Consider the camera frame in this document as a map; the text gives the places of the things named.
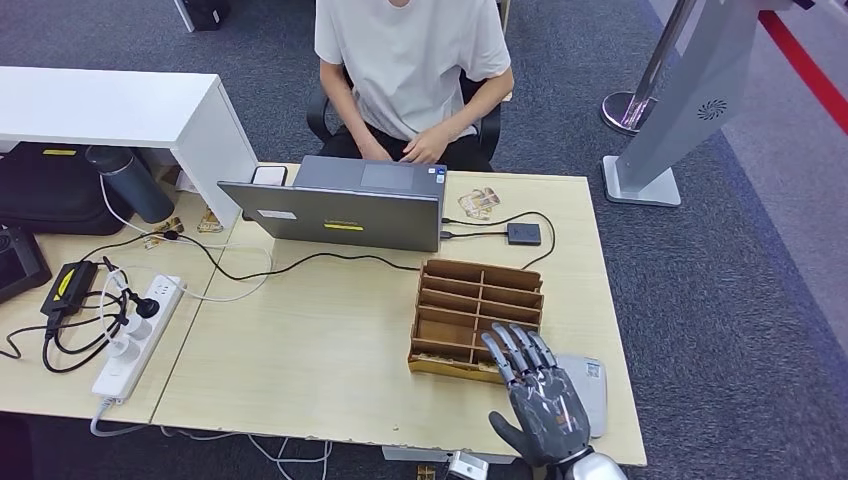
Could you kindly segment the person's left hand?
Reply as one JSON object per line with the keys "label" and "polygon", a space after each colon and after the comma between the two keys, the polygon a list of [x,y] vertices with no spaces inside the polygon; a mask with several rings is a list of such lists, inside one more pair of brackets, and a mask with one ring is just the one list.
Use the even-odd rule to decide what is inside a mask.
{"label": "person's left hand", "polygon": [[429,128],[404,148],[400,162],[435,164],[441,159],[450,141],[451,133],[445,127],[437,125]]}

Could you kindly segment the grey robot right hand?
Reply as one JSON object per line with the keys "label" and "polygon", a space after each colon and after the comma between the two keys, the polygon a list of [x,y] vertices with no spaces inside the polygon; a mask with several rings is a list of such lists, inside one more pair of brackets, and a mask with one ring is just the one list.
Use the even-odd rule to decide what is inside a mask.
{"label": "grey robot right hand", "polygon": [[494,432],[534,467],[565,464],[592,451],[590,422],[566,371],[535,331],[494,322],[481,339],[507,389],[519,425],[492,411]]}

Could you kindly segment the person's right hand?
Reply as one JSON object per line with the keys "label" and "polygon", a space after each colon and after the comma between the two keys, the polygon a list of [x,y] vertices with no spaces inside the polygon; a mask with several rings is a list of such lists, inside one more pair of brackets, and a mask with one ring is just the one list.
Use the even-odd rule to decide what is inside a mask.
{"label": "person's right hand", "polygon": [[392,156],[370,131],[352,135],[361,157],[366,160],[392,161]]}

